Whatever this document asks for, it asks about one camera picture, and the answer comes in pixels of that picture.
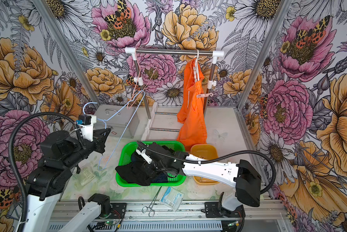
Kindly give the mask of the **black shorts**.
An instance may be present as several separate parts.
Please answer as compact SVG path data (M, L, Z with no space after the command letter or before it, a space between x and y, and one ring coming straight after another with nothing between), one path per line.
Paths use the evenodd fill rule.
M116 172L128 183L135 183L141 186L149 186L152 179L162 173L151 168L149 164L136 152L131 156L131 163L117 166Z

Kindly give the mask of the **orange shorts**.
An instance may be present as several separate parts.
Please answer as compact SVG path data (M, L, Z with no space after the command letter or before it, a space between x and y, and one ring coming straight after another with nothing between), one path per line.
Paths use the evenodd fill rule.
M184 69L183 103L177 114L177 121L182 124L177 141L182 143L186 150L194 145L206 144L207 128L205 125L203 106L204 98L196 95L204 93L202 81L204 76L199 67L200 81L194 80L194 59L187 63Z

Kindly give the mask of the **pink clothespin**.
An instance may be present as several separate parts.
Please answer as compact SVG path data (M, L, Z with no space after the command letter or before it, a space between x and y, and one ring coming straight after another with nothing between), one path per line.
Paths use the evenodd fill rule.
M196 95L196 98L208 98L212 96L213 96L213 93L202 93L202 94Z

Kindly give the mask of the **white hanger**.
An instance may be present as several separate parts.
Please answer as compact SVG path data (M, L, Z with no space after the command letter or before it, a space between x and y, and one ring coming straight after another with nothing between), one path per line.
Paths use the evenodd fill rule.
M194 80L195 80L195 82L200 81L199 63L198 63L199 54L200 54L200 52L197 49L196 57L194 58Z

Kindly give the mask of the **blue hanger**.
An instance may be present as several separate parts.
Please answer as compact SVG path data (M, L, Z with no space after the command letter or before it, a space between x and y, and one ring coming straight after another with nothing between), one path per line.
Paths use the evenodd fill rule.
M145 92L140 91L131 100L127 99L122 105L100 105L94 114L88 114L86 108L96 105L96 102L88 102L82 107L84 119L80 119L81 131L85 139L96 140L97 130L103 131L102 136L112 136L116 138L116 144L107 146L106 151L102 151L102 157L98 162L98 171L103 171L108 167L110 159L116 154L117 148L123 138L134 138L140 120L137 114L143 103Z

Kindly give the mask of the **navy blue shorts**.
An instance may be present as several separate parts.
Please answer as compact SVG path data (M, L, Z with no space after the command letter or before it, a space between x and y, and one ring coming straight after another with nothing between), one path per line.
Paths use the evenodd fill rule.
M152 183L168 183L168 177L165 173L160 173L157 176L155 176L151 182Z

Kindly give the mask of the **pink hanger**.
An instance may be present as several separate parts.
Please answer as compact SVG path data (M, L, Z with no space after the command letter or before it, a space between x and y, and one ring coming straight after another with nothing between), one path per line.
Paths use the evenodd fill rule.
M132 96L128 108L138 105L153 106L155 101L149 97L149 93L156 90L154 81L158 78L157 67L153 63L153 57L149 54L131 53L127 58L129 65L129 77L132 79Z

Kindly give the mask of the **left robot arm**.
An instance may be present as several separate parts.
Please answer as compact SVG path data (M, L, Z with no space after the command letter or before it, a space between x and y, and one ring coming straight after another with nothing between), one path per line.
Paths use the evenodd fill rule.
M73 175L72 170L93 152L104 153L110 128L94 130L93 140L85 140L85 146L60 130L49 134L40 144L43 153L38 167L29 175L26 183L28 203L23 209L24 232L44 232L48 228L51 214Z

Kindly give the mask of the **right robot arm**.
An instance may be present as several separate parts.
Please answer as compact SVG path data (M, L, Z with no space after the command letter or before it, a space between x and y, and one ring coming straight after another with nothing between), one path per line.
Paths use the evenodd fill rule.
M232 188L220 195L215 206L207 208L208 217L230 218L240 212L243 205L260 206L261 176L250 162L242 159L238 163L224 163L182 151L171 153L157 143L146 145L139 141L137 144L136 152L145 160L143 170L148 176L162 172L168 177L203 177Z

